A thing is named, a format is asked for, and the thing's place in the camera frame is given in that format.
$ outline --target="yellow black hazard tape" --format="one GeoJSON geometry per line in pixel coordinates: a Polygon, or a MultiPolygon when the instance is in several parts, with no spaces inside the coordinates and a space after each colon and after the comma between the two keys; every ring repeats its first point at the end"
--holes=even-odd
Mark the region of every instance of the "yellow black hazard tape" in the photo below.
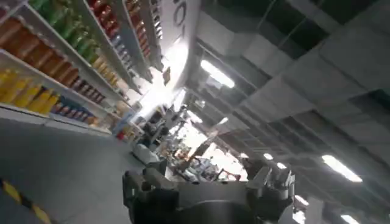
{"type": "Polygon", "coordinates": [[[36,204],[34,204],[30,199],[26,196],[18,192],[18,190],[13,187],[10,183],[4,181],[0,178],[0,188],[7,193],[10,197],[12,197],[18,204],[23,205],[28,208],[31,212],[35,214],[43,223],[45,224],[56,224],[54,220],[50,219],[48,214],[40,209],[36,204]]]}

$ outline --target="ceiling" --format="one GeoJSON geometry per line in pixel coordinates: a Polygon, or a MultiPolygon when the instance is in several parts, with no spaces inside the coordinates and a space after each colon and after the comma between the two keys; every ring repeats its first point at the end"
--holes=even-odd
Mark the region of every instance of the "ceiling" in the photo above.
{"type": "Polygon", "coordinates": [[[204,1],[186,103],[202,129],[220,130],[224,147],[251,159],[267,152],[292,168],[296,193],[323,200],[326,222],[343,223],[340,214],[349,213],[360,223],[389,223],[390,97],[383,88],[390,67],[382,58],[390,52],[382,49],[390,47],[390,27],[381,22],[389,18],[390,3],[380,0],[204,1]],[[216,85],[201,60],[235,86],[216,85]],[[363,183],[331,170],[325,154],[363,183]]]}

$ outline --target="store shelf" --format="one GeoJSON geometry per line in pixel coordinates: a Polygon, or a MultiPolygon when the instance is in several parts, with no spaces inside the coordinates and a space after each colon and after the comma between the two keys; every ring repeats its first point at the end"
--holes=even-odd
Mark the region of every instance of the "store shelf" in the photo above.
{"type": "Polygon", "coordinates": [[[56,114],[50,114],[48,116],[42,115],[4,103],[0,103],[0,119],[7,119],[29,124],[38,124],[41,126],[54,127],[80,133],[88,133],[91,135],[105,137],[112,135],[108,130],[92,127],[83,122],[68,119],[67,117],[60,117],[56,114]]]}
{"type": "Polygon", "coordinates": [[[64,96],[66,98],[69,98],[79,103],[80,105],[85,107],[87,110],[89,110],[97,117],[105,117],[107,114],[109,114],[107,110],[105,110],[103,107],[99,106],[95,102],[77,93],[73,89],[70,89],[62,85],[61,83],[57,82],[56,80],[48,77],[46,74],[33,68],[31,65],[20,60],[19,58],[16,58],[15,56],[13,56],[12,54],[8,53],[3,49],[0,49],[0,62],[4,68],[13,68],[18,70],[21,74],[31,75],[35,77],[36,79],[42,82],[43,86],[47,88],[52,88],[54,89],[55,92],[59,93],[61,96],[64,96]]]}
{"type": "Polygon", "coordinates": [[[80,77],[94,86],[101,94],[109,99],[127,103],[30,5],[25,4],[16,12],[16,15],[23,19],[32,30],[43,36],[43,39],[50,43],[53,48],[63,53],[75,67],[79,68],[80,77]]]}
{"type": "Polygon", "coordinates": [[[129,14],[127,13],[124,1],[125,0],[112,0],[110,2],[119,22],[119,34],[122,40],[124,40],[123,44],[133,59],[134,67],[132,68],[132,72],[152,83],[153,77],[149,70],[149,63],[142,54],[140,43],[138,42],[135,29],[129,14]]]}
{"type": "Polygon", "coordinates": [[[118,53],[115,51],[112,46],[111,41],[108,36],[105,34],[101,25],[95,19],[93,12],[90,10],[90,7],[86,0],[73,0],[73,6],[77,12],[82,16],[82,21],[89,28],[95,37],[95,40],[102,49],[103,56],[108,60],[112,68],[118,73],[119,77],[122,78],[128,86],[136,92],[140,92],[132,76],[126,71],[121,59],[119,58],[118,53]]]}
{"type": "Polygon", "coordinates": [[[144,21],[147,40],[151,49],[149,60],[155,68],[162,72],[164,65],[161,62],[161,47],[154,27],[151,0],[143,0],[141,2],[141,17],[144,21]]]}

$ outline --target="gray floor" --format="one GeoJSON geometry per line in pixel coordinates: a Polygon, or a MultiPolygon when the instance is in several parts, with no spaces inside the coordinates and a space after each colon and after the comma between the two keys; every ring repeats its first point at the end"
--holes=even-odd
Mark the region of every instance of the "gray floor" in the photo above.
{"type": "MultiPolygon", "coordinates": [[[[121,175],[140,171],[112,139],[0,119],[0,177],[60,223],[130,223],[121,175]]],[[[41,223],[0,190],[0,223],[41,223]]]]}

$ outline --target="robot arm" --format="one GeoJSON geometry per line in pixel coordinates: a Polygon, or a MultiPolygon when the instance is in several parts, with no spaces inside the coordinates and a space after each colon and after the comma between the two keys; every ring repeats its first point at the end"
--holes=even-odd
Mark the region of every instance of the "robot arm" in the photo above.
{"type": "Polygon", "coordinates": [[[176,183],[153,168],[122,177],[134,224],[292,223],[294,176],[263,167],[252,181],[176,183]]]}

